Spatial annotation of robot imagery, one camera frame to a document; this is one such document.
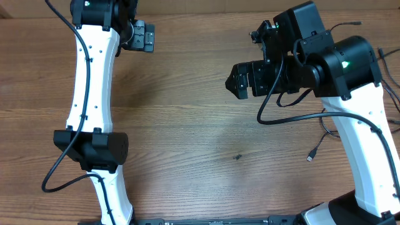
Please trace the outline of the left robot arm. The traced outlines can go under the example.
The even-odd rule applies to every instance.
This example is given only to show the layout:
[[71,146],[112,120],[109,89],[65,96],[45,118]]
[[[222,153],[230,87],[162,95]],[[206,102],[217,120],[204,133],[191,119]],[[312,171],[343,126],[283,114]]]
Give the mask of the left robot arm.
[[[154,51],[155,27],[135,18],[137,5],[135,0],[73,0],[72,20],[61,18],[76,38],[74,94],[66,127],[54,132],[54,144],[62,154],[41,188],[53,193],[89,178],[101,207],[98,224],[136,223],[123,176],[128,135],[113,131],[111,89],[114,60],[121,50]],[[84,175],[48,188],[65,157],[79,163]]]

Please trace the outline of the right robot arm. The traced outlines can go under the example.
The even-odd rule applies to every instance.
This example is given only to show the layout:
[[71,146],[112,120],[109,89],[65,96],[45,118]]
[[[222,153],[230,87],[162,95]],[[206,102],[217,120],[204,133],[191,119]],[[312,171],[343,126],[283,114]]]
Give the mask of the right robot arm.
[[384,110],[382,74],[361,36],[335,42],[312,1],[292,7],[251,33],[263,59],[233,66],[226,88],[250,94],[314,93],[344,146],[353,191],[268,224],[396,224],[399,221],[399,155]]

